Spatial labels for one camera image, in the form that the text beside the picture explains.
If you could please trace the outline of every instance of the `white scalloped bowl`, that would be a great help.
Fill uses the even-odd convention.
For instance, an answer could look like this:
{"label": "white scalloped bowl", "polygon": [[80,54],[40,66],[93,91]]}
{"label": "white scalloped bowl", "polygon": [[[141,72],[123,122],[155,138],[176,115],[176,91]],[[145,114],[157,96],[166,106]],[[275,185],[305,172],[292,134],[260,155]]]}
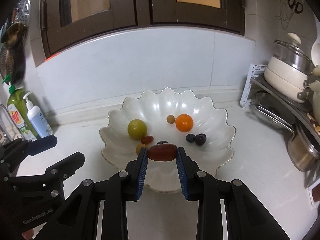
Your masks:
{"label": "white scalloped bowl", "polygon": [[[188,133],[178,131],[175,124],[166,121],[169,114],[175,117],[189,114],[194,125],[188,133],[206,134],[206,143],[203,146],[188,143]],[[133,119],[143,120],[148,127],[147,135],[154,137],[154,141],[148,146],[165,140],[177,147],[184,147],[186,154],[198,163],[199,168],[212,175],[234,155],[230,143],[236,129],[227,124],[227,111],[215,109],[211,98],[198,99],[191,90],[181,94],[171,88],[166,88],[159,94],[146,90],[138,99],[126,98],[120,110],[111,110],[108,127],[100,129],[100,137],[106,144],[102,156],[119,171],[123,171],[129,161],[137,159],[135,148],[140,141],[132,140],[127,132],[128,124]],[[162,193],[181,190],[175,160],[148,160],[144,185]]]}

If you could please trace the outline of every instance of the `metal strainer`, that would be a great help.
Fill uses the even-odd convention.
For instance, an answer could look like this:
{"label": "metal strainer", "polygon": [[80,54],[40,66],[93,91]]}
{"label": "metal strainer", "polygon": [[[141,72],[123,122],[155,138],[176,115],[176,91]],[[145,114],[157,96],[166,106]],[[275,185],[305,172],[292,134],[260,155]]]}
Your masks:
{"label": "metal strainer", "polygon": [[0,74],[2,79],[7,75],[13,75],[14,58],[10,49],[1,49],[0,52]]}

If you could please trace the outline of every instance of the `white countertop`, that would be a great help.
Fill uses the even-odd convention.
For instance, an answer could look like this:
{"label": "white countertop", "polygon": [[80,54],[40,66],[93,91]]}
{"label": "white countertop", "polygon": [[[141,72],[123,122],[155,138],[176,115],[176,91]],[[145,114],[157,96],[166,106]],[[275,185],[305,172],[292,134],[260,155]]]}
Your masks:
{"label": "white countertop", "polygon": [[[216,178],[242,180],[290,239],[301,240],[316,220],[317,210],[304,188],[304,173],[295,168],[287,154],[285,132],[258,121],[250,109],[236,104],[225,108],[228,124],[236,127],[231,143],[235,156],[218,170]],[[18,176],[43,174],[47,167],[80,151],[85,163],[64,182],[65,196],[84,179],[108,179],[117,169],[101,156],[104,143],[99,129],[107,124],[108,120],[103,119],[56,127],[57,146],[28,156],[20,165]],[[166,195],[144,188],[140,201],[127,202],[129,239],[194,240],[197,213],[198,203],[185,201],[182,193]]]}

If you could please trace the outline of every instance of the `light blue bottle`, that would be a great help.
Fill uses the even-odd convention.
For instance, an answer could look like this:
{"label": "light blue bottle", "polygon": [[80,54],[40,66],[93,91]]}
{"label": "light blue bottle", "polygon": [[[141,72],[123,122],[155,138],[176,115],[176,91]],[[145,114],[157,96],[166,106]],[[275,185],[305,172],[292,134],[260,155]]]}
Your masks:
{"label": "light blue bottle", "polygon": [[34,106],[33,103],[28,99],[28,95],[32,92],[28,92],[23,96],[26,100],[26,106],[28,109],[28,119],[30,120],[33,128],[37,131],[41,138],[52,135],[52,129],[41,112],[39,106]]}

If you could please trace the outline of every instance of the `dish rack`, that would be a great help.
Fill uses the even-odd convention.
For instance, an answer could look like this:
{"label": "dish rack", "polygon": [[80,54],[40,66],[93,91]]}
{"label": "dish rack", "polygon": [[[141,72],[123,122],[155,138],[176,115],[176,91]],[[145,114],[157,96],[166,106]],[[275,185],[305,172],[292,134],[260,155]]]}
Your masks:
{"label": "dish rack", "polygon": [[[275,97],[280,103],[282,103],[290,112],[292,112],[296,118],[298,118],[303,125],[309,130],[312,136],[316,139],[316,141],[320,144],[320,136],[315,131],[313,124],[310,122],[308,118],[308,113],[312,112],[312,105],[307,100],[305,103],[300,104],[296,103],[273,87],[271,87],[268,82],[264,78],[264,70],[266,65],[257,65],[251,64],[249,68],[249,73],[247,76],[246,84],[244,87],[244,92],[242,94],[240,105],[243,107],[248,107],[253,104],[253,99],[250,99],[250,90],[252,89],[252,85],[255,84],[259,88],[265,90],[270,95]],[[320,161],[318,161],[317,165],[306,173],[306,182],[305,187],[308,188],[310,193],[311,202],[313,205],[313,198],[311,195],[311,190],[315,188],[320,183]]]}

